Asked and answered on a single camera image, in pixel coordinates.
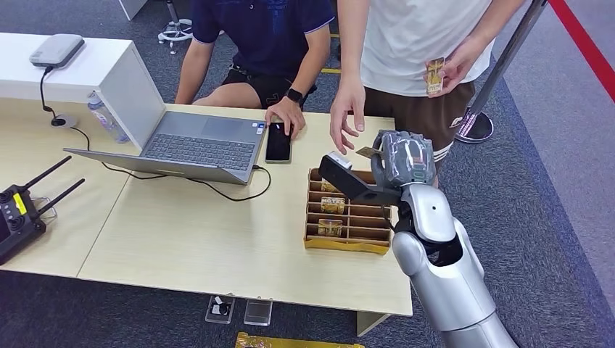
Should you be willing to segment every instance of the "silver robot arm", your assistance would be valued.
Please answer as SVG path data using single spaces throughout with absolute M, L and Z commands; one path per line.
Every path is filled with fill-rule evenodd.
M 517 348 L 496 313 L 466 229 L 453 217 L 445 195 L 431 185 L 431 141 L 388 131 L 373 147 L 382 149 L 371 158 L 376 182 L 401 192 L 393 252 L 446 347 Z
M 446 347 L 517 347 L 495 311 L 466 229 L 450 214 L 444 194 L 420 183 L 404 192 L 413 211 L 424 213 L 415 216 L 415 233 L 395 234 L 392 249 Z M 450 231 L 454 237 L 449 245 L 438 251 L 437 259 L 428 257 L 425 242 L 447 240 Z

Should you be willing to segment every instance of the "power cord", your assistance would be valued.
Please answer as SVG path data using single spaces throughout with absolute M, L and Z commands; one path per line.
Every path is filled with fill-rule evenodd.
M 49 74 L 53 69 L 54 67 L 52 66 L 48 66 L 45 68 L 45 72 L 43 72 L 43 77 L 41 77 L 41 85 L 39 87 L 41 90 L 41 102 L 43 103 L 43 111 L 50 112 L 54 116 L 53 119 L 51 120 L 51 124 L 55 125 L 54 121 L 57 118 L 56 112 L 51 107 L 48 107 L 47 105 L 45 105 L 45 96 L 43 94 L 43 82 L 45 81 L 45 77 L 47 76 L 47 74 Z
M 79 129 L 79 128 L 77 128 L 77 127 L 71 127 L 70 129 L 72 129 L 72 130 L 74 130 L 74 131 L 77 131 L 77 132 L 81 133 L 81 134 L 82 134 L 82 135 L 86 138 L 86 141 L 87 141 L 87 146 L 86 146 L 86 149 L 87 149 L 88 151 L 90 151 L 90 137 L 89 137 L 87 134 L 85 134 L 85 133 L 84 133 L 81 129 Z M 105 162 L 100 162 L 100 163 L 101 163 L 101 164 L 102 164 L 105 168 L 107 168 L 108 170 L 111 170 L 112 172 L 118 172 L 118 173 L 128 174 L 129 176 L 131 176 L 131 177 L 133 177 L 133 178 L 135 178 L 135 179 L 139 179 L 139 180 L 159 179 L 159 178 L 164 178 L 164 177 L 166 176 L 166 175 L 155 175 L 155 176 L 146 176 L 146 177 L 143 177 L 143 176 L 137 176 L 137 175 L 134 175 L 134 174 L 133 174 L 133 173 L 131 173 L 131 172 L 128 172 L 127 170 L 121 170 L 121 169 L 111 168 L 111 167 L 109 167 L 109 166 L 107 165 L 107 163 L 105 163 Z
M 245 198 L 233 198 L 230 196 L 227 196 L 225 194 L 223 194 L 222 192 L 220 192 L 220 190 L 218 190 L 217 188 L 215 188 L 214 186 L 212 186 L 210 183 L 206 183 L 204 181 L 198 180 L 198 179 L 193 179 L 193 178 L 186 178 L 190 181 L 193 181 L 195 183 L 202 183 L 203 185 L 207 185 L 209 186 L 210 189 L 212 189 L 213 191 L 215 191 L 216 193 L 218 193 L 219 195 L 221 195 L 222 197 L 228 199 L 229 201 L 233 201 L 233 202 L 243 202 L 243 201 L 247 201 L 249 199 L 254 199 L 256 197 L 262 196 L 265 192 L 267 192 L 267 190 L 269 189 L 269 186 L 271 186 L 271 174 L 269 173 L 269 170 L 265 169 L 264 167 L 261 167 L 259 165 L 253 165 L 252 166 L 253 170 L 262 170 L 265 173 L 267 173 L 267 177 L 269 178 L 269 182 L 267 183 L 267 187 L 265 187 L 264 190 L 262 190 L 260 193 L 255 194 L 254 196 L 249 196 L 249 197 L 245 197 Z
M 89 137 L 87 134 L 85 134 L 85 133 L 84 133 L 81 129 L 79 129 L 79 128 L 76 128 L 76 127 L 71 127 L 70 129 L 72 129 L 72 130 L 74 130 L 74 131 L 77 131 L 77 132 L 81 133 L 81 134 L 83 135 L 83 137 L 85 137 L 85 138 L 86 138 L 86 141 L 87 141 L 87 146 L 86 146 L 86 149 L 87 149 L 88 151 L 90 151 L 90 137 Z M 141 177 L 141 176 L 134 175 L 133 173 L 128 172 L 127 170 L 121 170 L 121 169 L 111 168 L 111 167 L 109 167 L 109 166 L 108 166 L 106 163 L 104 163 L 104 162 L 101 162 L 101 164 L 102 164 L 105 168 L 107 168 L 108 170 L 111 170 L 111 171 L 113 171 L 113 172 L 118 172 L 118 173 L 125 173 L 125 174 L 128 174 L 129 176 L 131 176 L 131 177 L 133 177 L 133 178 L 135 178 L 135 179 L 139 179 L 139 180 L 159 179 L 159 178 L 164 178 L 164 177 L 168 176 L 168 175 L 155 175 L 155 176 Z M 202 183 L 203 185 L 207 185 L 207 186 L 209 186 L 209 188 L 210 188 L 210 189 L 212 189 L 213 191 L 215 191 L 217 194 L 221 195 L 222 197 L 224 197 L 224 198 L 226 198 L 226 199 L 228 199 L 228 200 L 230 200 L 230 201 L 233 201 L 233 202 L 243 202 L 243 201 L 247 201 L 247 200 L 249 200 L 249 199 L 254 199 L 254 198 L 256 198 L 256 197 L 262 196 L 262 195 L 263 195 L 263 194 L 264 194 L 264 193 L 265 193 L 265 192 L 269 189 L 269 187 L 271 186 L 271 174 L 269 173 L 269 170 L 267 170 L 267 169 L 265 169 L 264 167 L 261 167 L 261 166 L 259 166 L 259 165 L 254 165 L 254 166 L 252 167 L 252 169 L 253 169 L 253 170 L 263 170 L 263 171 L 265 171 L 265 172 L 267 173 L 268 178 L 269 178 L 269 182 L 267 183 L 267 187 L 266 187 L 264 190 L 262 190 L 259 194 L 255 194 L 254 196 L 249 196 L 249 197 L 246 197 L 246 198 L 233 198 L 233 197 L 227 196 L 226 194 L 222 193 L 220 190 L 218 190 L 216 187 L 212 186 L 212 185 L 211 185 L 211 184 L 209 184 L 209 183 L 206 183 L 206 182 L 201 181 L 201 180 L 198 180 L 198 179 L 193 179 L 193 178 L 186 178 L 186 179 L 187 179 L 187 180 L 190 180 L 190 181 L 193 181 L 193 182 L 195 182 L 195 183 Z

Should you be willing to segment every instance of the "man standing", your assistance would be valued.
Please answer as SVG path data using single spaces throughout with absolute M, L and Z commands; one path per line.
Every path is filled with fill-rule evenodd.
M 194 38 L 183 60 L 176 104 L 194 100 L 220 30 L 238 53 L 222 86 L 195 102 L 268 109 L 293 138 L 305 125 L 301 107 L 329 57 L 329 0 L 192 0 Z
M 432 140 L 439 168 L 474 95 L 472 81 L 488 68 L 492 42 L 523 2 L 338 0 L 342 77 L 331 107 L 338 150 L 354 149 L 344 133 L 358 136 L 364 114 L 393 117 L 399 131 Z M 428 96 L 426 63 L 441 57 L 443 89 Z M 355 129 L 347 123 L 351 110 Z

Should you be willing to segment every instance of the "card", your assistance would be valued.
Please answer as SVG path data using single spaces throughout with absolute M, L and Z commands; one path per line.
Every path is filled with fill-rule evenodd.
M 341 197 L 323 197 L 321 199 L 321 212 L 326 214 L 344 214 L 346 199 Z
M 365 146 L 362 149 L 359 149 L 357 151 L 357 154 L 359 154 L 359 155 L 361 155 L 363 157 L 371 158 L 375 154 L 379 154 L 380 156 L 382 156 L 382 151 L 376 150 L 376 149 L 374 149 L 372 147 Z
M 340 237 L 344 221 L 318 219 L 318 235 L 328 237 Z
M 327 180 L 324 180 L 324 179 L 323 179 L 323 182 L 321 183 L 321 191 L 322 192 L 339 192 L 339 190 L 335 188 L 335 186 L 331 185 L 331 183 L 329 183 Z
M 427 94 L 432 95 L 442 91 L 443 80 L 439 72 L 444 67 L 444 58 L 438 58 L 427 63 Z

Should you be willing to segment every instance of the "water bottle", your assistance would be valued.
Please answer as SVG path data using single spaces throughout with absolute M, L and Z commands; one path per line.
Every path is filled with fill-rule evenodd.
M 116 142 L 125 143 L 130 140 L 95 91 L 88 96 L 88 109 Z

